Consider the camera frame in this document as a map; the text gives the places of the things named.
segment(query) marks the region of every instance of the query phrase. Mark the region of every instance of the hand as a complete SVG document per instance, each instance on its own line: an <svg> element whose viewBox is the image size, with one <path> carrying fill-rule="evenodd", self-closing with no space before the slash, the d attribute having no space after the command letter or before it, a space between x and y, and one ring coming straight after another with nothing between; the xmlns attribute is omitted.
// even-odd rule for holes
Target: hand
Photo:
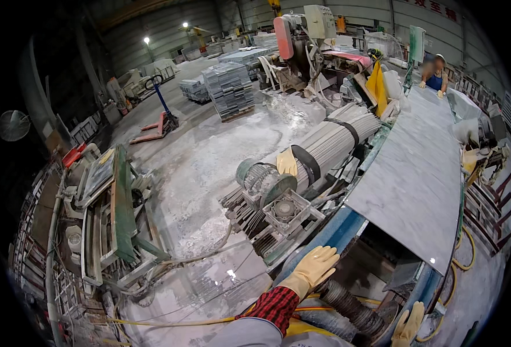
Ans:
<svg viewBox="0 0 511 347"><path fill-rule="evenodd" d="M311 288L336 271L333 265L338 259L340 254L336 253L336 247L317 246L300 260L292 274L279 283L279 286L292 289L303 299Z"/></svg>
<svg viewBox="0 0 511 347"><path fill-rule="evenodd" d="M409 310L405 310L394 329L392 335L392 347L409 347L410 342L414 339L415 334L418 333L419 326L423 320L425 313L425 306L423 302L414 302L412 308L412 315L408 318L407 323L404 323L407 316L410 314Z"/></svg>
<svg viewBox="0 0 511 347"><path fill-rule="evenodd" d="M279 174L289 173L294 177L298 175L298 164L296 164L296 159L292 153L292 147L288 147L276 156L276 169Z"/></svg>

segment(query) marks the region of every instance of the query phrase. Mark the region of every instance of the red pallet jack fork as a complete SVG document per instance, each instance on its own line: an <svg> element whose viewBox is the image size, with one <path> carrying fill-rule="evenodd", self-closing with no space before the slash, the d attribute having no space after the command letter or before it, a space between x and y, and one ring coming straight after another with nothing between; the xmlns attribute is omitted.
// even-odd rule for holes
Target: red pallet jack fork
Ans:
<svg viewBox="0 0 511 347"><path fill-rule="evenodd" d="M141 131L145 131L145 130L157 128L157 133L156 134L149 134L149 135L144 135L144 136L136 137L136 138L134 138L134 139L132 139L130 141L130 144L141 143L141 142L148 142L148 141L152 141L152 140L162 139L169 132L171 132L172 130L176 129L178 127L177 126L178 124L175 124L175 121L173 119L168 119L167 123L165 124L165 116L166 116L166 114L167 114L166 111L161 112L161 116L159 117L159 121L157 123L146 125L145 127L143 127L141 129Z"/></svg>

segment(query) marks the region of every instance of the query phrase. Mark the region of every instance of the worker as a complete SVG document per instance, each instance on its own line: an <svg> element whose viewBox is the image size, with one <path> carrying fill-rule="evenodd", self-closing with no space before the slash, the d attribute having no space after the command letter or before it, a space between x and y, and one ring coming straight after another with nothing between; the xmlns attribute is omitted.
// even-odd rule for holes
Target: worker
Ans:
<svg viewBox="0 0 511 347"><path fill-rule="evenodd" d="M436 90L436 96L442 99L444 93L446 93L446 88L448 87L448 75L444 72L445 64L446 60L444 60L442 54L437 54L435 56L429 54L423 63L423 71L421 73L421 83L419 83L419 88L429 86Z"/></svg>
<svg viewBox="0 0 511 347"><path fill-rule="evenodd" d="M298 263L292 274L271 291L263 293L253 309L235 317L235 321L207 344L207 347L349 347L340 337L292 318L294 309L312 288L335 272L340 259L336 248L317 246ZM423 302L415 302L407 323L405 310L392 335L393 347L409 347L421 324Z"/></svg>

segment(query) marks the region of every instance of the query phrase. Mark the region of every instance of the control box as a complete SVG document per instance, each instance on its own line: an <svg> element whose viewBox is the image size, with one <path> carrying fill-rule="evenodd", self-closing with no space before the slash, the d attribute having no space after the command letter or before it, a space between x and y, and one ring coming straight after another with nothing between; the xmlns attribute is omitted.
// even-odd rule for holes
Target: control box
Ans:
<svg viewBox="0 0 511 347"><path fill-rule="evenodd" d="M333 13L330 8L321 5L305 5L307 20L307 35L310 38L335 38L336 28Z"/></svg>

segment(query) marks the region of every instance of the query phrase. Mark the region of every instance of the marble slab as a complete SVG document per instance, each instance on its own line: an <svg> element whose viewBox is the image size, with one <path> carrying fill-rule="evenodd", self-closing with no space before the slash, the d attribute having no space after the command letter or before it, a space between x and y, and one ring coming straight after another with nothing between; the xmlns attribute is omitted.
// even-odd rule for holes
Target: marble slab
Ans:
<svg viewBox="0 0 511 347"><path fill-rule="evenodd" d="M346 204L436 271L450 265L460 205L460 151L446 98L413 86L377 157Z"/></svg>

